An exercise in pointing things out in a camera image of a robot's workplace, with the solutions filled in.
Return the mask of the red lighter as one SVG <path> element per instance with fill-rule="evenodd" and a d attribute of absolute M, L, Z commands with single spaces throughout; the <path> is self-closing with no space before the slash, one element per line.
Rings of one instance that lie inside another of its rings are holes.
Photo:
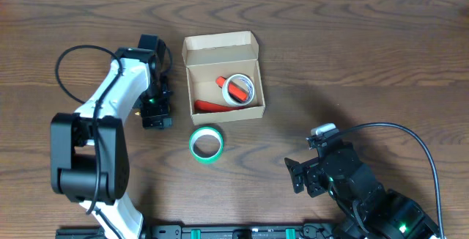
<path fill-rule="evenodd" d="M 221 88 L 226 79 L 223 76 L 217 77 L 215 80 L 216 84 Z M 228 85 L 228 93 L 231 99 L 233 99 L 237 103 L 244 103 L 248 99 L 248 94 L 245 92 L 245 90 L 241 89 L 238 85 L 235 85 L 234 83 L 230 82 Z"/>

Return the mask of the white tape roll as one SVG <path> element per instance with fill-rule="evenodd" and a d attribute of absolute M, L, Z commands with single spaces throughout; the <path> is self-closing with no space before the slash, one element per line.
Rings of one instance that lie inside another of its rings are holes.
<path fill-rule="evenodd" d="M 244 103 L 237 103 L 231 97 L 229 96 L 228 93 L 228 85 L 229 83 L 232 82 L 235 85 L 238 85 L 241 89 L 245 90 L 245 92 L 248 94 L 248 99 Z M 255 91 L 255 86 L 253 81 L 246 75 L 244 74 L 234 74 L 230 77 L 228 77 L 224 83 L 224 85 L 221 87 L 221 92 L 224 100 L 230 105 L 230 106 L 236 106 L 236 107 L 242 107 L 242 106 L 247 106 L 249 105 L 256 94 Z"/>

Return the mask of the red utility knife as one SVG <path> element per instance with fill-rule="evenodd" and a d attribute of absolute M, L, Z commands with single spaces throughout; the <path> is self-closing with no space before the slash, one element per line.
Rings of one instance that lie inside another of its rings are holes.
<path fill-rule="evenodd" d="M 211 102 L 207 102 L 203 100 L 196 100 L 194 102 L 194 108 L 199 111 L 210 112 L 210 113 L 235 111 L 235 110 L 243 109 L 243 107 L 222 106 L 216 103 L 211 103 Z"/>

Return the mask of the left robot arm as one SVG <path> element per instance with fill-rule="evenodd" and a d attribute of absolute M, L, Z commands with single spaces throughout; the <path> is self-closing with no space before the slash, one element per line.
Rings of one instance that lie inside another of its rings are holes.
<path fill-rule="evenodd" d="M 51 120 L 51 187 L 86 209 L 98 228 L 61 228 L 56 238 L 153 238 L 127 193 L 130 161 L 124 125 L 139 110 L 145 129 L 165 129 L 170 117 L 167 71 L 170 50 L 162 42 L 110 53 L 103 83 L 71 114 Z"/>

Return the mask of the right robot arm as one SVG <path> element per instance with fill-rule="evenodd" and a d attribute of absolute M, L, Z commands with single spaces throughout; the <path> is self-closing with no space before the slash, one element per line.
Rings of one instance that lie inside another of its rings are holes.
<path fill-rule="evenodd" d="M 386 190 L 352 143 L 341 139 L 317 146 L 317 157 L 285 158 L 296 194 L 328 194 L 346 218 L 330 229 L 334 238 L 439 238 L 440 228 L 411 198 Z"/>

